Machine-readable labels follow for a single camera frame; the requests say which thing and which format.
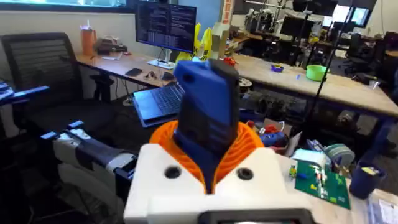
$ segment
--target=window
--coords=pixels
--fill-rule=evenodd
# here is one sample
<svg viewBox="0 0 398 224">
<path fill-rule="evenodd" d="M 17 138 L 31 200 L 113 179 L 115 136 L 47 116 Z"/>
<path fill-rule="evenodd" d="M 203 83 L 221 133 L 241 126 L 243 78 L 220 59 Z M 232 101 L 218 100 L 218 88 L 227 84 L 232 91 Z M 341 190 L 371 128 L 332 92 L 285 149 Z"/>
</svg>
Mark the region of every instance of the window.
<svg viewBox="0 0 398 224">
<path fill-rule="evenodd" d="M 135 0 L 0 0 L 1 10 L 129 12 Z"/>
<path fill-rule="evenodd" d="M 348 13 L 348 6 L 337 5 L 332 16 L 325 16 L 322 25 L 330 26 L 332 22 L 344 22 Z M 354 8 L 354 13 L 352 13 L 350 21 L 355 22 L 356 27 L 366 27 L 370 15 L 370 9 Z"/>
</svg>

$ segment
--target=office chair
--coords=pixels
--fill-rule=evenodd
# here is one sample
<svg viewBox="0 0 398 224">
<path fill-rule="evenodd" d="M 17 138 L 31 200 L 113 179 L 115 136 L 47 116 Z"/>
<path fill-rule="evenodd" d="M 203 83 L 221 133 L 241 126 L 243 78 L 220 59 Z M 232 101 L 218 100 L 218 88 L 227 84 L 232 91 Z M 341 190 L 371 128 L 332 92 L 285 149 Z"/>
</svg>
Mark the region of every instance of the office chair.
<svg viewBox="0 0 398 224">
<path fill-rule="evenodd" d="M 80 120 L 90 132 L 107 124 L 114 116 L 109 103 L 83 99 L 83 87 L 72 45 L 65 33 L 16 34 L 1 37 L 4 51 L 18 90 L 50 87 L 24 106 L 14 107 L 20 129 L 35 132 L 61 131 Z M 109 77 L 92 77 L 101 88 L 111 85 Z"/>
</svg>

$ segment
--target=black mesh chair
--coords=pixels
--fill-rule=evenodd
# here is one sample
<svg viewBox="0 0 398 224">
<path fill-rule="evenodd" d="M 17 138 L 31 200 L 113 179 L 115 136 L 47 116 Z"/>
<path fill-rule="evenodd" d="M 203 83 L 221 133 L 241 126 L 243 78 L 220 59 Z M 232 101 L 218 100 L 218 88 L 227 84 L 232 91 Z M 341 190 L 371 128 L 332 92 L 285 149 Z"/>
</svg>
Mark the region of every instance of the black mesh chair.
<svg viewBox="0 0 398 224">
<path fill-rule="evenodd" d="M 369 50 L 369 47 L 366 47 L 366 44 L 361 38 L 361 34 L 354 34 L 351 36 L 351 42 L 346 56 L 348 60 L 344 62 L 344 65 L 347 66 L 344 72 L 347 76 L 353 73 L 369 71 L 367 65 L 373 59 L 373 53 Z"/>
<path fill-rule="evenodd" d="M 14 107 L 18 127 L 42 134 L 63 130 L 81 120 L 90 132 L 114 118 L 109 103 L 83 99 L 80 70 L 66 34 L 4 35 L 1 41 L 18 90 L 50 87 L 23 108 Z"/>
</svg>

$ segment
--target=laptop keyboard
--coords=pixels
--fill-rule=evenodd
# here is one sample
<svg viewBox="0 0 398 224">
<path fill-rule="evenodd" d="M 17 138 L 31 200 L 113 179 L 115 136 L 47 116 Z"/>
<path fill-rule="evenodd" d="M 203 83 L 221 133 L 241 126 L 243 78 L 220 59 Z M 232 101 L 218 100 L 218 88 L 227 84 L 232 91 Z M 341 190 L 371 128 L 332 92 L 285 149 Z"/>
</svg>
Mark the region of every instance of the laptop keyboard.
<svg viewBox="0 0 398 224">
<path fill-rule="evenodd" d="M 177 114 L 180 111 L 181 95 L 175 86 L 159 88 L 157 92 L 153 92 L 153 96 L 164 115 Z"/>
</svg>

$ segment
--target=green bowl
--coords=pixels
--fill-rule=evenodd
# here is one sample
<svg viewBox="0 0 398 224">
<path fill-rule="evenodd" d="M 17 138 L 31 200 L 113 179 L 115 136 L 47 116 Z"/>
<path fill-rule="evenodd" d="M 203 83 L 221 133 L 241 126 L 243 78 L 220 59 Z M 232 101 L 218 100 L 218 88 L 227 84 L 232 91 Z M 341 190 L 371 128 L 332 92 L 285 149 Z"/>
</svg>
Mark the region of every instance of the green bowl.
<svg viewBox="0 0 398 224">
<path fill-rule="evenodd" d="M 322 81 L 325 74 L 326 67 L 322 65 L 309 65 L 307 66 L 307 78 L 314 81 Z"/>
</svg>

